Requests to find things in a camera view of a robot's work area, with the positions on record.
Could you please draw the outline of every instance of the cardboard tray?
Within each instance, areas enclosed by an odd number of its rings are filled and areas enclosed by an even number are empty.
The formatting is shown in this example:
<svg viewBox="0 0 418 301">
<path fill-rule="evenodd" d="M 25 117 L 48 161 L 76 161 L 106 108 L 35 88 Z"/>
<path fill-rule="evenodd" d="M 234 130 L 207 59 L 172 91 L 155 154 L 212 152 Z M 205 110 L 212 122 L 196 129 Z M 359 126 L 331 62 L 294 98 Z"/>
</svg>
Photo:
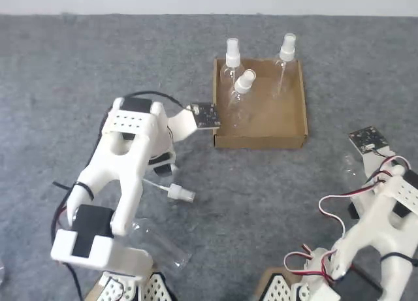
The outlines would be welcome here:
<svg viewBox="0 0 418 301">
<path fill-rule="evenodd" d="M 214 103 L 221 118 L 221 124 L 228 119 L 224 98 L 220 97 L 219 71 L 225 64 L 224 59 L 214 61 Z M 271 93 L 276 85 L 272 59 L 243 59 L 245 69 L 253 69 L 257 78 L 251 93 L 256 94 L 254 107 L 261 108 L 251 119 L 245 130 L 239 135 L 224 123 L 214 131 L 216 148 L 249 148 L 249 149 L 297 149 L 301 148 L 308 137 L 306 119 L 305 93 L 303 87 L 302 67 L 297 61 L 296 75 L 289 82 L 289 89 L 282 93 L 278 101 L 272 101 Z"/>
</svg>

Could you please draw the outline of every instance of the plastic spray bottle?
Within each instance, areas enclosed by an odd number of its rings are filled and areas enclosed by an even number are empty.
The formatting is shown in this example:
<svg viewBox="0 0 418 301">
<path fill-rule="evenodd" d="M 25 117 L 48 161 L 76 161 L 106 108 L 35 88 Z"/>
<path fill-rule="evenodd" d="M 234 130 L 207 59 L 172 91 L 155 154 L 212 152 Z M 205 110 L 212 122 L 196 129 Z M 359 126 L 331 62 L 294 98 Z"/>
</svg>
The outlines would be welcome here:
<svg viewBox="0 0 418 301">
<path fill-rule="evenodd" d="M 221 68 L 221 83 L 225 89 L 229 90 L 234 86 L 238 79 L 245 71 L 241 64 L 241 55 L 238 39 L 229 38 L 227 40 L 227 53 L 225 56 L 225 64 Z"/>
<path fill-rule="evenodd" d="M 273 91 L 273 97 L 278 97 L 283 90 L 288 88 L 291 77 L 297 72 L 295 59 L 296 35 L 287 33 L 283 39 L 280 53 L 275 58 L 275 66 L 278 71 L 278 83 Z"/>
<path fill-rule="evenodd" d="M 231 89 L 227 110 L 234 128 L 245 126 L 251 117 L 251 87 L 255 77 L 255 71 L 248 69 Z"/>
</svg>

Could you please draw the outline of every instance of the robotic arm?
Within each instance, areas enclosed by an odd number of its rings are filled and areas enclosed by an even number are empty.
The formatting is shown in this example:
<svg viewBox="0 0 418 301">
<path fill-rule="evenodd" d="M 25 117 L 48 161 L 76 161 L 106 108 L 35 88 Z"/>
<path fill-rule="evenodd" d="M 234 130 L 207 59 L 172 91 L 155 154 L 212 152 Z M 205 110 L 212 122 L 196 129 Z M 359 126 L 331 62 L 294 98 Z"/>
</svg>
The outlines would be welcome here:
<svg viewBox="0 0 418 301">
<path fill-rule="evenodd" d="M 81 171 L 67 200 L 71 230 L 59 229 L 52 247 L 54 260 L 107 270 L 145 282 L 153 260 L 147 251 L 124 247 L 125 236 L 142 195 L 147 171 L 169 171 L 176 155 L 173 142 L 197 129 L 216 129 L 214 105 L 197 103 L 168 118 L 163 105 L 135 97 L 117 98 L 101 130 L 88 166 Z M 93 199 L 112 180 L 119 180 L 121 197 L 115 210 L 93 205 Z M 193 202 L 189 191 L 174 185 L 169 196 Z"/>
<path fill-rule="evenodd" d="M 354 193 L 325 198 L 350 198 L 358 223 L 343 232 L 331 250 L 311 250 L 304 245 L 306 253 L 288 254 L 287 257 L 305 257 L 304 269 L 289 270 L 285 263 L 284 272 L 271 279 L 284 284 L 276 285 L 279 290 L 267 285 L 264 296 L 258 300 L 271 300 L 269 297 L 279 297 L 279 293 L 288 295 L 284 300 L 289 301 L 349 300 L 345 294 L 350 289 L 362 289 L 361 300 L 401 299 L 413 264 L 418 262 L 413 259 L 418 246 L 418 174 L 405 158 L 390 150 L 374 127 L 351 133 L 349 138 L 362 155 L 368 180 Z M 380 284 L 353 263 L 359 250 L 366 246 L 376 248 L 381 255 Z M 301 277 L 289 282 L 286 271 Z"/>
</svg>

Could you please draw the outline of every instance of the bottle cap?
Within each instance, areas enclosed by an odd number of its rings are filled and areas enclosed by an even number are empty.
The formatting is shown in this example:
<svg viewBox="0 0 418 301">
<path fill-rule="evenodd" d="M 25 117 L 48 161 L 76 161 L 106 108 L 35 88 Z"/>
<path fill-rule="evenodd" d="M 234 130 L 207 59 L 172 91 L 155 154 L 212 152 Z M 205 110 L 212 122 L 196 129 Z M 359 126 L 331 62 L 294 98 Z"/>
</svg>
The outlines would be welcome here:
<svg viewBox="0 0 418 301">
<path fill-rule="evenodd" d="M 226 64 L 228 67 L 235 68 L 241 64 L 240 47 L 237 38 L 227 40 Z"/>
<path fill-rule="evenodd" d="M 295 41 L 296 35 L 293 33 L 285 34 L 279 54 L 283 61 L 292 61 L 295 58 Z"/>
<path fill-rule="evenodd" d="M 247 69 L 235 82 L 234 88 L 238 93 L 247 93 L 255 80 L 255 71 Z"/>
</svg>

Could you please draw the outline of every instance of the white spray cap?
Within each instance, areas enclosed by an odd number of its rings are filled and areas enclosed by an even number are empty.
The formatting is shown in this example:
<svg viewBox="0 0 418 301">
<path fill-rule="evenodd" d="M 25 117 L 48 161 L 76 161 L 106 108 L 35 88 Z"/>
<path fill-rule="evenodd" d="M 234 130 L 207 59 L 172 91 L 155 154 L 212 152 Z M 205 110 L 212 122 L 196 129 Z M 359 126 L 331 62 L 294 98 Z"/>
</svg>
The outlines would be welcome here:
<svg viewBox="0 0 418 301">
<path fill-rule="evenodd" d="M 238 93 L 247 93 L 255 80 L 255 71 L 247 69 L 235 82 L 234 88 Z"/>
<path fill-rule="evenodd" d="M 232 68 L 241 64 L 240 46 L 237 38 L 229 38 L 227 40 L 226 64 Z"/>
<path fill-rule="evenodd" d="M 279 54 L 282 60 L 292 61 L 295 58 L 295 41 L 296 35 L 294 35 L 293 33 L 285 34 Z"/>
</svg>

